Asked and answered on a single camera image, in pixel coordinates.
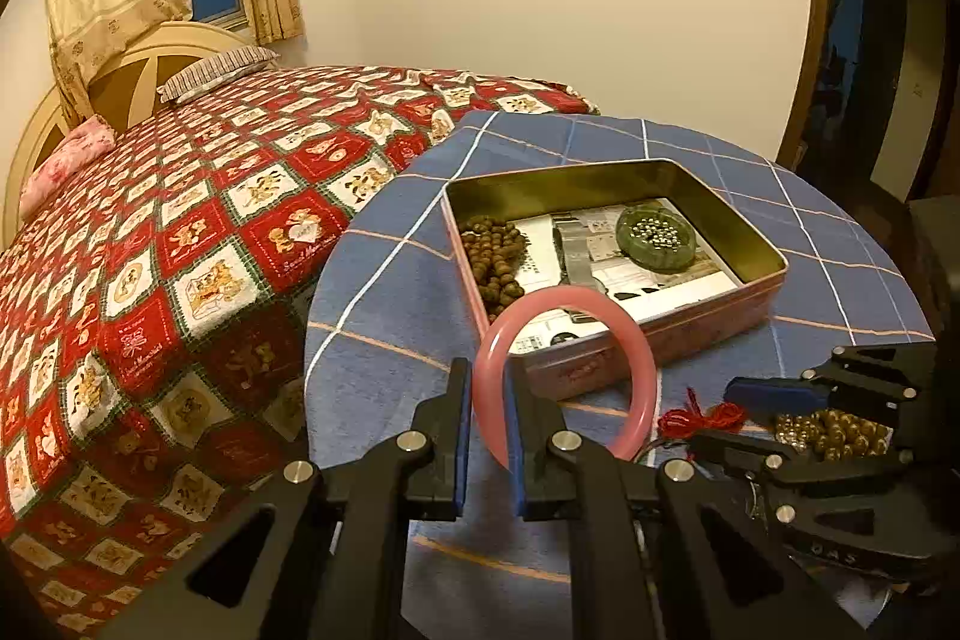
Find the green jade bangle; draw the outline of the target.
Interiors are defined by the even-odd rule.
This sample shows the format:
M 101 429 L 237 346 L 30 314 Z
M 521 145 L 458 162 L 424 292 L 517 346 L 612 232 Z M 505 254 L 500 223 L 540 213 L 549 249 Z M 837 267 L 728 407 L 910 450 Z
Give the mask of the green jade bangle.
M 697 234 L 682 216 L 662 206 L 627 206 L 615 226 L 620 252 L 647 271 L 674 275 L 697 255 Z

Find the small silver bead strand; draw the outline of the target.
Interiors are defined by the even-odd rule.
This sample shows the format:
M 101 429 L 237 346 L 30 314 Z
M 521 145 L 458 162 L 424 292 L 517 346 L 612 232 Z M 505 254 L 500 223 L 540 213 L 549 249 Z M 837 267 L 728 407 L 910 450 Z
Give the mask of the small silver bead strand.
M 664 220 L 661 216 L 641 218 L 631 226 L 631 237 L 638 244 L 661 250 L 675 250 L 683 242 L 682 231 L 675 226 L 674 221 Z

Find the silver watch band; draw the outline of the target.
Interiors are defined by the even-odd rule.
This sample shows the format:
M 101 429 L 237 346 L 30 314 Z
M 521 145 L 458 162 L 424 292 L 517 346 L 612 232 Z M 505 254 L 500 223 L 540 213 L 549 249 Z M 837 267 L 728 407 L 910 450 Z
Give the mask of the silver watch band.
M 607 287 L 602 281 L 592 275 L 592 260 L 590 259 L 587 239 L 590 232 L 574 218 L 556 218 L 553 221 L 555 237 L 560 242 L 563 268 L 566 279 L 571 286 L 587 287 L 599 294 L 607 294 Z

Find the pink pillow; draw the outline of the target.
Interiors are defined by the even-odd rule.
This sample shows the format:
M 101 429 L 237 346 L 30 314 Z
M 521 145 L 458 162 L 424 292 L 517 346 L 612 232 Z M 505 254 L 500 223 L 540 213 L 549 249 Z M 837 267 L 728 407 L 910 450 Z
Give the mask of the pink pillow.
M 27 223 L 65 182 L 116 147 L 116 131 L 101 115 L 73 128 L 29 175 L 20 195 L 20 218 Z

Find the blue plaid tablecloth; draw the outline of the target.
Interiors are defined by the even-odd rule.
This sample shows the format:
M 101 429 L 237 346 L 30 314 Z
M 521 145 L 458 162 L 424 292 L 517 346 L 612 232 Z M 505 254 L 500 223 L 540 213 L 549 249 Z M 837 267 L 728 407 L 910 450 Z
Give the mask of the blue plaid tablecloth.
M 454 177 L 622 159 L 670 159 L 781 248 L 789 269 L 765 325 L 669 364 L 661 409 L 719 401 L 731 378 L 794 377 L 840 344 L 923 341 L 931 327 L 884 248 L 850 214 L 754 151 L 643 119 L 473 112 L 359 211 L 319 278 L 304 346 L 317 464 L 358 458 L 443 392 L 478 335 L 441 214 Z M 405 617 L 431 638 L 565 638 L 568 535 L 512 510 L 506 471 L 469 452 L 464 515 L 410 530 Z

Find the red tassel knot charm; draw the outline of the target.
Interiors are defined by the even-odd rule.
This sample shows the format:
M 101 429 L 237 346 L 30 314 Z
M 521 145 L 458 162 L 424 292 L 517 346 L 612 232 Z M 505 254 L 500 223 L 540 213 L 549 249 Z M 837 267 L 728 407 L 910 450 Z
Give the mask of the red tassel knot charm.
M 736 403 L 721 401 L 713 408 L 703 408 L 697 392 L 688 388 L 685 403 L 680 408 L 669 409 L 658 419 L 659 437 L 665 440 L 688 440 L 703 431 L 719 431 L 738 434 L 747 422 L 747 411 Z

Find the striped pillow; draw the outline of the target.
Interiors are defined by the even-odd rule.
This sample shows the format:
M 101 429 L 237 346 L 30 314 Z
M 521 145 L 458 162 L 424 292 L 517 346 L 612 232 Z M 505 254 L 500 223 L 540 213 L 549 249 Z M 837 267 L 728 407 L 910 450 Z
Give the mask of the striped pillow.
M 183 68 L 156 89 L 163 104 L 189 103 L 229 81 L 273 67 L 280 58 L 267 47 L 242 46 L 213 53 Z

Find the red patchwork bedspread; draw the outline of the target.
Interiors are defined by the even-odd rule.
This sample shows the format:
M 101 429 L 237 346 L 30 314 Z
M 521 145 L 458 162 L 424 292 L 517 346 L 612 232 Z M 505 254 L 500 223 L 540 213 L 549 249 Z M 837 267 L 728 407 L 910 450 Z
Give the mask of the red patchwork bedspread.
M 135 125 L 18 232 L 2 541 L 57 635 L 98 635 L 301 455 L 322 266 L 474 110 L 589 103 L 542 78 L 266 68 Z

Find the pink metal tin box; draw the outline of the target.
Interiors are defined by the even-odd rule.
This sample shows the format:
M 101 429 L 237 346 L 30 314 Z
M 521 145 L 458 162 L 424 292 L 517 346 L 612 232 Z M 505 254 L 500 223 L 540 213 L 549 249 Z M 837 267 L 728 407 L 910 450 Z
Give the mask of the pink metal tin box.
M 446 187 L 441 211 L 477 331 L 512 294 L 569 284 L 623 308 L 658 365 L 761 323 L 789 269 L 667 159 L 473 175 Z

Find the printed paper card in tin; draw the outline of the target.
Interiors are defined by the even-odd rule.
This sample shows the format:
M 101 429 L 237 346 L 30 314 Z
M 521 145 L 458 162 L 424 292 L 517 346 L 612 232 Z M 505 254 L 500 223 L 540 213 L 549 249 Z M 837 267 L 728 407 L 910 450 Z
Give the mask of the printed paper card in tin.
M 592 260 L 592 275 L 607 287 L 604 296 L 617 302 L 641 325 L 674 314 L 685 305 L 699 304 L 742 286 L 742 281 L 734 275 L 731 266 L 721 259 L 695 227 L 697 255 L 685 271 L 674 275 L 652 273 L 625 257 L 615 239 L 615 226 L 620 213 L 631 205 L 662 206 L 682 216 L 693 227 L 680 209 L 665 198 L 526 218 L 517 223 L 519 234 L 527 241 L 526 256 L 517 269 L 519 286 L 526 292 L 534 292 L 544 287 L 569 284 L 563 268 L 560 242 L 553 230 L 556 218 L 574 218 L 589 230 L 587 247 Z

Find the cream wooden headboard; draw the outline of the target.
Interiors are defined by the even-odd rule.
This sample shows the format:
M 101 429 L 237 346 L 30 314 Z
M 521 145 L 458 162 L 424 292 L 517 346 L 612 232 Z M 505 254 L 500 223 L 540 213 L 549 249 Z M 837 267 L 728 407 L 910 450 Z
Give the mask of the cream wooden headboard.
M 101 68 L 89 86 L 93 109 L 122 133 L 158 110 L 156 89 L 179 68 L 249 42 L 249 35 L 206 23 L 161 23 Z M 2 164 L 2 247 L 20 230 L 21 188 L 73 127 L 76 122 L 65 115 L 59 89 L 52 86 L 26 120 L 18 143 L 2 146 L 8 158 Z

